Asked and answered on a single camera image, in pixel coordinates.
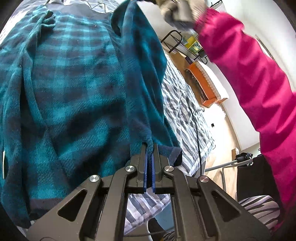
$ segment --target teal plaid fleece jacket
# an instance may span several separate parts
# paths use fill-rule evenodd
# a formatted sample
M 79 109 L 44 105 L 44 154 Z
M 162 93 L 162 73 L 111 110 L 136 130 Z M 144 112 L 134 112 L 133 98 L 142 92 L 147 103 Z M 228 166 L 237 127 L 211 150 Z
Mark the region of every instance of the teal plaid fleece jacket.
M 0 65 L 1 203 L 16 225 L 90 175 L 114 174 L 143 142 L 147 186 L 153 142 L 180 161 L 163 113 L 166 58 L 136 1 L 99 20 L 41 5 L 3 41 Z

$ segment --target garment sleeve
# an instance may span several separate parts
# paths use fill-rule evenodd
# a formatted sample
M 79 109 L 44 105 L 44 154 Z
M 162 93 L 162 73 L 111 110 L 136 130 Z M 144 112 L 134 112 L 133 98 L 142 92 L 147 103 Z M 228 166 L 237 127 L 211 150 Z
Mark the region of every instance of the garment sleeve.
M 229 81 L 260 133 L 261 153 L 288 209 L 296 200 L 296 95 L 286 74 L 243 28 L 232 16 L 208 9 L 195 29 L 210 61 Z

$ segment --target striped bedsheet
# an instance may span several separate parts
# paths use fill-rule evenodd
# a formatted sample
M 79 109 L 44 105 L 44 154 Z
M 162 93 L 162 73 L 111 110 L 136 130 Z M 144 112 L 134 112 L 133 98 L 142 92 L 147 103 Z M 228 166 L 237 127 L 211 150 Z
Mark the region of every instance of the striped bedsheet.
M 118 3 L 114 0 L 64 0 L 65 5 L 72 3 L 87 4 L 97 12 L 104 13 L 113 11 Z M 31 9 L 45 4 L 46 0 L 24 0 L 8 20 L 0 34 L 0 44 L 7 36 L 15 24 Z M 182 148 L 183 162 L 178 168 L 186 175 L 192 176 L 199 168 L 197 136 L 199 138 L 202 162 L 204 162 L 213 149 L 214 142 L 211 137 L 210 129 L 205 122 L 202 108 L 199 106 L 194 94 L 186 84 L 183 76 L 174 66 L 169 56 L 165 76 L 162 83 L 164 114 L 168 119 L 173 131 L 175 132 L 180 147 Z M 128 198 L 124 233 L 128 233 L 134 228 L 148 221 L 161 212 L 170 203 L 167 194 L 156 195 L 149 188 L 144 194 L 130 194 Z

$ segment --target metal screw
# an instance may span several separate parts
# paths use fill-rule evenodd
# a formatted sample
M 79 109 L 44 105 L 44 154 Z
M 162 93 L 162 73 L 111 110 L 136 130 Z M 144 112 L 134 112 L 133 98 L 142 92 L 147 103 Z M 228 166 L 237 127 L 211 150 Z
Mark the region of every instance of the metal screw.
M 207 183 L 207 182 L 209 181 L 209 178 L 208 178 L 207 176 L 201 176 L 201 177 L 200 177 L 200 181 L 201 181 L 202 183 Z
M 165 166 L 165 171 L 166 172 L 172 172 L 174 168 L 172 166 Z
M 92 175 L 89 177 L 89 180 L 93 183 L 97 182 L 100 179 L 98 175 Z
M 133 172 L 134 169 L 135 169 L 134 166 L 127 166 L 127 167 L 126 167 L 126 171 L 127 171 L 127 172 Z

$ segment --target black clamp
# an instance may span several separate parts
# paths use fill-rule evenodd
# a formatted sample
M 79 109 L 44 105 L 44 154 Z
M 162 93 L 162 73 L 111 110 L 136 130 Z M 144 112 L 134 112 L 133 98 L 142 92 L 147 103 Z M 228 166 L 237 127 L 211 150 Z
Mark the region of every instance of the black clamp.
M 30 241 L 121 241 L 129 193 L 146 191 L 146 146 L 114 175 L 85 180 L 33 224 Z M 268 228 L 207 176 L 185 176 L 154 145 L 153 191 L 170 194 L 175 235 L 182 241 L 266 241 Z

